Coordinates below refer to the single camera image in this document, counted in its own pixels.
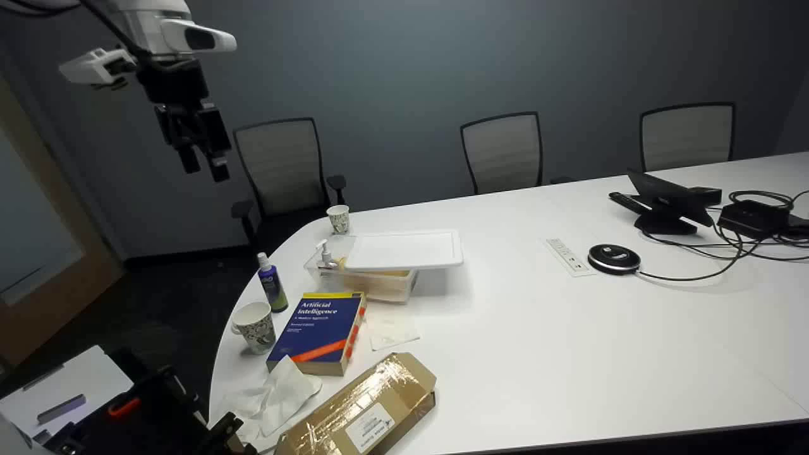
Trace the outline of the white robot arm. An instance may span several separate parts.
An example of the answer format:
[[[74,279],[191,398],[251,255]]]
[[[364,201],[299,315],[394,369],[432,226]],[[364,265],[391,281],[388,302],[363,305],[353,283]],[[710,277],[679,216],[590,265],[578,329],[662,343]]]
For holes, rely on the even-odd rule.
[[[200,57],[236,53],[234,34],[200,27],[187,0],[2,0],[2,10],[30,21],[92,14],[117,47],[85,51],[63,62],[59,73],[93,90],[119,90],[134,80],[183,171],[196,174],[205,162],[216,183],[231,178],[231,138],[211,102]]]

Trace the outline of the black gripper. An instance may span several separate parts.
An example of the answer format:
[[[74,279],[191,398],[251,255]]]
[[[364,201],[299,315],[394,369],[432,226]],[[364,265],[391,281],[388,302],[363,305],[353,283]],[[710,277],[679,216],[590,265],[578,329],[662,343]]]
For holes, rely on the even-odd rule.
[[[225,153],[231,148],[220,109],[197,62],[176,66],[145,66],[138,73],[148,100],[155,104],[166,140],[178,150],[187,174],[200,173],[196,148],[202,153]],[[231,181],[227,157],[211,154],[208,167],[216,183]]]

